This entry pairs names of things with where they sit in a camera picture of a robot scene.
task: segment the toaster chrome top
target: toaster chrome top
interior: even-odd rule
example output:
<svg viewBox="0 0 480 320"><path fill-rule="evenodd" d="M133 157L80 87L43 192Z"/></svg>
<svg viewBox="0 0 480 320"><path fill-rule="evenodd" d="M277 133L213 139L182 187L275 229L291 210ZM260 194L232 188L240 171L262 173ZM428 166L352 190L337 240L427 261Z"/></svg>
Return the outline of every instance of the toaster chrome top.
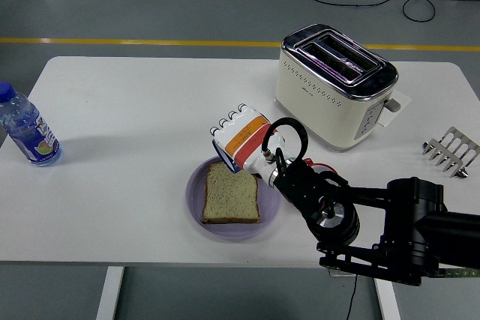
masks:
<svg viewBox="0 0 480 320"><path fill-rule="evenodd" d="M281 49L353 100L379 96L398 80L392 64L327 25L309 25L288 35Z"/></svg>

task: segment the robotic arm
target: robotic arm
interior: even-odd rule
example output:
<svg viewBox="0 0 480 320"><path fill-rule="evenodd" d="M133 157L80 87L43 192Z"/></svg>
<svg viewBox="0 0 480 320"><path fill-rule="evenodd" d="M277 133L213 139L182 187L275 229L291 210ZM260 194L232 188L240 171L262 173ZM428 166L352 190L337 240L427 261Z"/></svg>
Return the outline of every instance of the robotic arm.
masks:
<svg viewBox="0 0 480 320"><path fill-rule="evenodd" d="M406 178L386 189L351 187L335 172L316 173L303 160L307 131L293 118L270 124L241 104L219 124L211 134L223 161L234 172L244 169L263 179L300 211L324 254L320 265L414 286L422 277L438 276L440 264L480 268L480 258L472 255L480 248L480 216L448 212L442 185ZM296 157L276 130L281 125L300 136ZM350 246L360 229L354 204L385 211L383 235L371 249Z"/></svg>

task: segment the purple plate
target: purple plate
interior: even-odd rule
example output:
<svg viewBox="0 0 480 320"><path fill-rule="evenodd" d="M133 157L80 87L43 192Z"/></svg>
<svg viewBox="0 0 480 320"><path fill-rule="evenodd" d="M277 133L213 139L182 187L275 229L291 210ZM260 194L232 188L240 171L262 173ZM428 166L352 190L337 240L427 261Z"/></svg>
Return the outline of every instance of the purple plate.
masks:
<svg viewBox="0 0 480 320"><path fill-rule="evenodd" d="M200 165L190 177L185 191L188 210L195 223L205 230L221 238L229 240L244 240L259 234L272 222L280 209L282 196L278 191L270 188L262 180L257 180L258 193L256 201L260 216L260 223L256 224L204 224L202 223L203 204L205 203L205 182L209 165L218 163L221 159L213 157Z"/></svg>

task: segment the cream toaster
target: cream toaster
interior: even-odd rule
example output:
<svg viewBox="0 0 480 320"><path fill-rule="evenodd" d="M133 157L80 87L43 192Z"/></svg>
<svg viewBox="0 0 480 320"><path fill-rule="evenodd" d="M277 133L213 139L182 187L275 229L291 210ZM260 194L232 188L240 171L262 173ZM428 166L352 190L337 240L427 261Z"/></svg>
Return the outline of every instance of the cream toaster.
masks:
<svg viewBox="0 0 480 320"><path fill-rule="evenodd" d="M395 67L335 29L309 25L283 39L275 97L336 149L368 136L398 80Z"/></svg>

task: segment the bread slice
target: bread slice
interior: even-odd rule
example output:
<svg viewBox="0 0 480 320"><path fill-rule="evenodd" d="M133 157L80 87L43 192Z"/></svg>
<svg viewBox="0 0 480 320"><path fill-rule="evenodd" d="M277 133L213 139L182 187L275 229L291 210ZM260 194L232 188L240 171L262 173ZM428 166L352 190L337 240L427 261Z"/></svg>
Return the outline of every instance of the bread slice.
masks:
<svg viewBox="0 0 480 320"><path fill-rule="evenodd" d="M259 223L257 179L241 170L233 174L225 164L208 167L202 223Z"/></svg>

